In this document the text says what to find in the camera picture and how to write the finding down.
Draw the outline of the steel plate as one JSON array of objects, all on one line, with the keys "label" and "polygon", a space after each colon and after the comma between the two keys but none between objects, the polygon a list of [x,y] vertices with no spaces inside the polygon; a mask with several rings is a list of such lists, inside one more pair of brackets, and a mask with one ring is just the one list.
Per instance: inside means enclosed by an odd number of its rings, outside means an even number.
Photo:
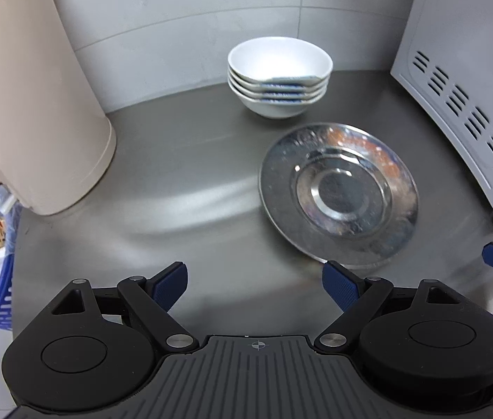
[{"label": "steel plate", "polygon": [[353,269],[386,264],[418,220],[418,188],[399,155],[345,124],[308,124],[274,142],[259,192],[269,220],[296,249]]}]

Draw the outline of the beige electric kettle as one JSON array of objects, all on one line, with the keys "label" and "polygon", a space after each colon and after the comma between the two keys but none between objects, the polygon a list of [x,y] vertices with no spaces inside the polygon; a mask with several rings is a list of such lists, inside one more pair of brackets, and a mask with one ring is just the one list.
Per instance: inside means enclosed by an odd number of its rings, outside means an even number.
[{"label": "beige electric kettle", "polygon": [[0,0],[0,184],[43,216],[97,184],[116,132],[53,0]]}]

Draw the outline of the white microwave oven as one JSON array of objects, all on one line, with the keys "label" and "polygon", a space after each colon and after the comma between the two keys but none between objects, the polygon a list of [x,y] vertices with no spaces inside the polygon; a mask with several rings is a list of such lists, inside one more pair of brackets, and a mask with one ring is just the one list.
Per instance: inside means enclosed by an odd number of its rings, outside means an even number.
[{"label": "white microwave oven", "polygon": [[493,208],[493,0],[414,0],[391,75],[449,139]]}]

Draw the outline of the small white bowl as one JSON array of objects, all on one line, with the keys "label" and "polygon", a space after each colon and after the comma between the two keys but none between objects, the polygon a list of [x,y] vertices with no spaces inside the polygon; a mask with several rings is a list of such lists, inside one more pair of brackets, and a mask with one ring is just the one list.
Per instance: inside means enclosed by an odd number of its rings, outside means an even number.
[{"label": "small white bowl", "polygon": [[308,100],[274,100],[273,98],[252,98],[240,92],[230,82],[228,86],[248,110],[269,119],[286,119],[299,116],[319,100],[322,100],[327,92],[327,88],[324,87],[322,91],[317,92],[314,97]]}]

